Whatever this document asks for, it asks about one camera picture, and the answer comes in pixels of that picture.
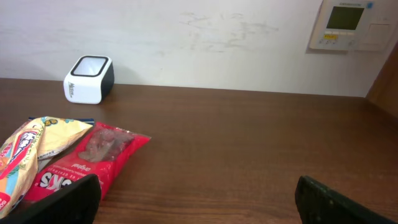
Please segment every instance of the chip bag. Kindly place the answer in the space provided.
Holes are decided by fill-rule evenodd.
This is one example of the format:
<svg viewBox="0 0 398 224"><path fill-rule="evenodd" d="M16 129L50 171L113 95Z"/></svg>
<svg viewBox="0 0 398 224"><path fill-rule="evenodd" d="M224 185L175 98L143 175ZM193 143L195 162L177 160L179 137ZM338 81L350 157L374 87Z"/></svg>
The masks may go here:
<svg viewBox="0 0 398 224"><path fill-rule="evenodd" d="M88 175L96 174L104 198L129 157L149 137L97 122L75 150L36 175L26 201L39 201Z"/></svg>
<svg viewBox="0 0 398 224"><path fill-rule="evenodd" d="M33 120L9 137L0 148L0 218L21 201L32 184L43 131L43 123Z"/></svg>
<svg viewBox="0 0 398 224"><path fill-rule="evenodd" d="M62 152L92 127L90 124L74 119L49 116L36 119L40 119L44 126L43 139L37 152L39 160Z"/></svg>

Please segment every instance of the red plastic package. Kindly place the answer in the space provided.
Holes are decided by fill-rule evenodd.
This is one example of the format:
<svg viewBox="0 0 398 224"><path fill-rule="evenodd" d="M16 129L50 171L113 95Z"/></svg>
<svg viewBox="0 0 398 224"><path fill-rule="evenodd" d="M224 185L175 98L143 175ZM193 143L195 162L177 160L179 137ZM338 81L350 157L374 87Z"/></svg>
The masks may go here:
<svg viewBox="0 0 398 224"><path fill-rule="evenodd" d="M39 201L88 174L98 176L103 199L129 157L149 139L96 122L73 152L36 175L24 200Z"/></svg>

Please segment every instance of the thermostat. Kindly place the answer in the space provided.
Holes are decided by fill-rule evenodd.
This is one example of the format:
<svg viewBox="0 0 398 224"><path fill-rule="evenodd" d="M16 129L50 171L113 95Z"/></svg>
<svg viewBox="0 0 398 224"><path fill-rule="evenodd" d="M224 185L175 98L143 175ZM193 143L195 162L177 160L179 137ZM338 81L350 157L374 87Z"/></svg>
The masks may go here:
<svg viewBox="0 0 398 224"><path fill-rule="evenodd" d="M97 104L111 91L114 83L112 60L105 56L79 58L63 81L68 101Z"/></svg>
<svg viewBox="0 0 398 224"><path fill-rule="evenodd" d="M386 1L324 0L309 47L325 50L382 50L395 24L386 12L375 10Z"/></svg>

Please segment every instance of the brown table surface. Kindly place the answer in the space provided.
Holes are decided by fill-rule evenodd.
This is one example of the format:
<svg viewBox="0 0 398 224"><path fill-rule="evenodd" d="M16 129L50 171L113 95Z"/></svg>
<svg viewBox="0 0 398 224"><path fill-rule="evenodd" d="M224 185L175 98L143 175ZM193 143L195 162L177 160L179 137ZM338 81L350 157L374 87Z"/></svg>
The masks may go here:
<svg viewBox="0 0 398 224"><path fill-rule="evenodd" d="M398 221L398 125L363 98L115 85L79 105L61 82L0 79L0 108L1 141L28 116L152 136L95 223L300 223L301 175Z"/></svg>

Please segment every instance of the yellow label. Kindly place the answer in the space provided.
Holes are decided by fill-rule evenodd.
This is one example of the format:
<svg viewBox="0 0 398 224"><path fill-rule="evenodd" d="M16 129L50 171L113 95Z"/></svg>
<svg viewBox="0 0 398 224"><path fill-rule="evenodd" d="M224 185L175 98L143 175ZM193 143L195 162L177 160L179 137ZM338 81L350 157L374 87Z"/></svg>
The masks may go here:
<svg viewBox="0 0 398 224"><path fill-rule="evenodd" d="M338 38L338 35L333 35L333 34L325 34L323 36L324 39L326 40L336 40Z"/></svg>

